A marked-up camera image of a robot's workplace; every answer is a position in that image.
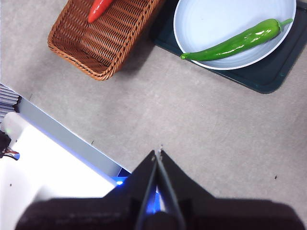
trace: gray floor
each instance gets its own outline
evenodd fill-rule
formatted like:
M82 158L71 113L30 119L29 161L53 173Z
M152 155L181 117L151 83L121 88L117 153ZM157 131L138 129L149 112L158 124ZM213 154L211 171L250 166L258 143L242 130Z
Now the gray floor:
M64 4L1 1L1 82L128 170L163 144L214 196L287 203L307 224L306 47L268 95L145 38L121 72L98 82L47 47Z

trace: white plate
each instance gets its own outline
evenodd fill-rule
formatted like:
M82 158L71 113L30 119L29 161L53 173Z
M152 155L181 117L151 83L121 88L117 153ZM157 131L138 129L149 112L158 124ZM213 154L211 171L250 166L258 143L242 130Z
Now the white plate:
M269 18L295 17L296 0L179 0L174 16L176 41L183 53L219 44ZM292 23L277 37L242 53L214 61L193 61L210 69L238 69L273 52Z

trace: wicker basket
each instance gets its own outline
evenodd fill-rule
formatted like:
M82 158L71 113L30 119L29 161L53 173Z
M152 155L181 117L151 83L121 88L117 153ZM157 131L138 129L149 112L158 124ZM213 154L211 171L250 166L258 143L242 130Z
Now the wicker basket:
M96 80L110 78L124 62L163 0L114 0L94 23L93 0L69 0L48 36L49 48Z

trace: dark green tray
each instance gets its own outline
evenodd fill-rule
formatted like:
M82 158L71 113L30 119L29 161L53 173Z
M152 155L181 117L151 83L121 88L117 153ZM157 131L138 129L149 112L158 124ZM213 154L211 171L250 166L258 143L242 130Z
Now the dark green tray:
M158 46L180 56L182 52L177 45L173 29L177 3L178 0L165 1L151 27L150 38ZM281 86L306 41L307 3L297 1L295 20L288 36L270 55L255 64L240 69L208 70L257 92L271 93Z

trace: red chili pepper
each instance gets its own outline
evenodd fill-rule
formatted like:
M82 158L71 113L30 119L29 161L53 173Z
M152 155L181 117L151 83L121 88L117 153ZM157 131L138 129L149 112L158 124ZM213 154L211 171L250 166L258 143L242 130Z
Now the red chili pepper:
M95 0L92 4L87 21L93 23L109 7L113 0Z

